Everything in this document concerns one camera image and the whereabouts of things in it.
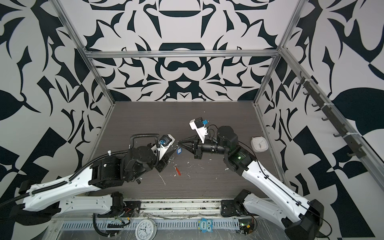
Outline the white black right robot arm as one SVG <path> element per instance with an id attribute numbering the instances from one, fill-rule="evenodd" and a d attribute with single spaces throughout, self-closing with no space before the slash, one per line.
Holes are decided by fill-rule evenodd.
<path id="1" fill-rule="evenodd" d="M 238 140 L 238 135 L 230 126 L 217 130 L 215 139 L 208 138 L 208 129 L 197 130 L 197 135 L 178 142 L 184 148 L 201 159 L 204 153 L 223 155 L 227 168 L 249 181 L 270 201 L 242 190 L 234 199 L 235 204 L 250 215 L 262 217 L 284 230 L 291 240 L 328 239 L 329 234 L 321 233 L 324 219 L 324 206 L 318 200 L 309 201 L 295 193 L 257 160 L 252 148 Z"/>

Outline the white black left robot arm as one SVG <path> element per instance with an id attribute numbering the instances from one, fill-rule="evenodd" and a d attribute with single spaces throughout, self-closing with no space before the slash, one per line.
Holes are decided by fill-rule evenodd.
<path id="1" fill-rule="evenodd" d="M 99 198 L 84 197 L 87 192 L 119 187 L 125 182 L 140 182 L 142 175 L 153 169 L 159 173 L 168 165 L 175 150 L 141 146 L 99 156 L 70 176 L 45 183 L 22 183 L 17 197 L 1 203 L 10 208 L 9 220 L 24 226 L 46 223 L 53 217 L 74 214 L 96 214 L 102 218 L 124 212 L 123 195 L 113 192 Z"/>

